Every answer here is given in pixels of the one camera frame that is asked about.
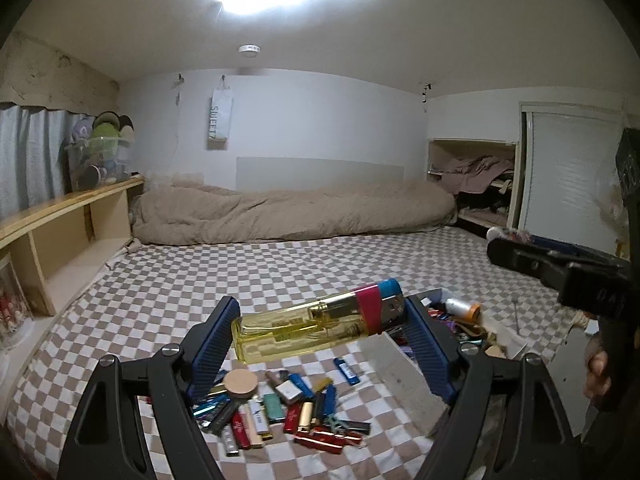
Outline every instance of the blue gripper pad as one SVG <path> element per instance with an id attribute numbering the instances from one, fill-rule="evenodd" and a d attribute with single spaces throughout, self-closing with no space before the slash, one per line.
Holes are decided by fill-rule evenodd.
<path id="1" fill-rule="evenodd" d="M 187 388 L 187 396 L 193 403 L 203 399 L 209 393 L 229 352 L 233 339 L 231 322 L 240 316 L 238 300 L 231 297 L 223 298 L 216 305 L 209 319 L 214 316 L 217 319 L 191 361 L 191 383 Z"/>
<path id="2" fill-rule="evenodd" d="M 458 343 L 448 327 L 429 318 L 426 308 L 418 299 L 412 301 L 409 297 L 404 304 L 407 318 L 402 331 L 414 351 L 420 371 L 431 393 L 451 405 L 460 390 L 452 377 L 457 369 Z"/>

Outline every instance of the smoke detector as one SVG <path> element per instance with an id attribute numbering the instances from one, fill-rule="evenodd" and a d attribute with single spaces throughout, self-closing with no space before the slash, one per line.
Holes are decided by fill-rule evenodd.
<path id="1" fill-rule="evenodd" d="M 242 45 L 238 47 L 238 52 L 244 57 L 256 57 L 260 54 L 260 47 L 257 45 Z"/>

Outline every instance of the ceiling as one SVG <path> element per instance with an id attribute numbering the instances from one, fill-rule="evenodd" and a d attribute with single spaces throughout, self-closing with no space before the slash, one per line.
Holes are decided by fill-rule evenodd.
<path id="1" fill-rule="evenodd" d="M 313 0 L 253 16 L 215 0 L 34 0 L 17 29 L 120 82 L 285 68 L 414 93 L 432 83 L 430 96 L 524 86 L 640 94 L 640 59 L 602 0 Z M 260 56 L 242 58 L 244 43 Z"/>

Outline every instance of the beige comforter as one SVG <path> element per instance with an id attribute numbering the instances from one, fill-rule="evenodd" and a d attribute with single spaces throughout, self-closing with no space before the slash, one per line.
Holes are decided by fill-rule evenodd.
<path id="1" fill-rule="evenodd" d="M 431 182 L 267 192 L 161 187 L 136 203 L 133 234 L 164 245 L 313 240 L 415 231 L 453 213 L 453 196 Z"/>

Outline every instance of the white door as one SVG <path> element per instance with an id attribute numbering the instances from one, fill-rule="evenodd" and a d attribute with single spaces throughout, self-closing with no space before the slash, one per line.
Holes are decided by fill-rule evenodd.
<path id="1" fill-rule="evenodd" d="M 520 227 L 614 253 L 616 233 L 600 217 L 594 196 L 601 165 L 615 167 L 619 116 L 567 106 L 523 111 L 527 171 Z"/>

